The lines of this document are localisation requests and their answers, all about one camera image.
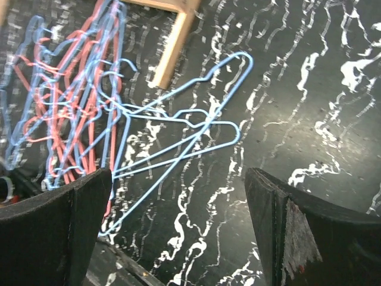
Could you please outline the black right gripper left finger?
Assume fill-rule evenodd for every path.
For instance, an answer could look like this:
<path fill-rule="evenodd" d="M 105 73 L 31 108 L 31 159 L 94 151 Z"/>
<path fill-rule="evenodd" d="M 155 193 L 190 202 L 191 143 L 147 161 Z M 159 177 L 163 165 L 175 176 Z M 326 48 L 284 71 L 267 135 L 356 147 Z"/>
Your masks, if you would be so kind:
<path fill-rule="evenodd" d="M 112 187 L 99 169 L 1 208 L 1 285 L 82 285 Z"/>

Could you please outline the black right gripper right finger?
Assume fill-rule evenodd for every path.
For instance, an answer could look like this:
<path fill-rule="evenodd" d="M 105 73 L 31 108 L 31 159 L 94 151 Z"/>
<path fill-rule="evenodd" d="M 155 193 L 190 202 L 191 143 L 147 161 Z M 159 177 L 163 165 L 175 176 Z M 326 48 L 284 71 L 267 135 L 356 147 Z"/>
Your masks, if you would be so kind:
<path fill-rule="evenodd" d="M 267 285 L 379 285 L 380 218 L 252 167 L 245 192 Z"/>

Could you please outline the wooden clothes rack frame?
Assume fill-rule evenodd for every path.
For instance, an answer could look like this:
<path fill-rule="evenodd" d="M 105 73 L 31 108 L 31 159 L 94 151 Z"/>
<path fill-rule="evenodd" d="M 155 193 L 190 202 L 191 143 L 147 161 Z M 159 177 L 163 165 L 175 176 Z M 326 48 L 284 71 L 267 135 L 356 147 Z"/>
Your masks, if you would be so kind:
<path fill-rule="evenodd" d="M 161 56 L 159 65 L 155 70 L 155 76 L 152 84 L 156 87 L 165 89 L 168 87 L 171 77 L 174 73 L 176 61 L 184 46 L 188 36 L 189 29 L 192 25 L 196 11 L 199 8 L 199 1 L 129 1 L 130 4 L 141 5 L 144 7 L 152 7 L 165 11 L 177 13 L 176 21 L 173 24 L 170 35 L 168 36 L 165 49 Z M 89 35 L 91 33 L 104 32 L 105 29 L 100 27 L 97 21 L 102 15 L 102 9 L 108 6 L 108 1 L 97 1 L 94 4 L 92 15 L 86 20 L 82 29 L 75 30 L 67 37 L 64 42 L 57 46 L 56 52 L 60 52 L 60 48 L 66 44 L 70 44 L 68 52 L 70 54 L 80 51 L 89 43 Z M 42 45 L 45 38 L 42 32 L 45 30 L 43 19 L 39 16 L 31 19 L 30 24 L 37 23 L 37 29 L 27 28 L 24 42 L 20 44 L 13 60 L 10 62 L 13 68 L 17 68 L 20 60 L 23 60 L 28 66 L 37 66 L 49 73 L 56 75 L 66 75 L 66 68 L 63 66 L 53 67 L 45 57 L 50 58 L 54 52 Z"/>

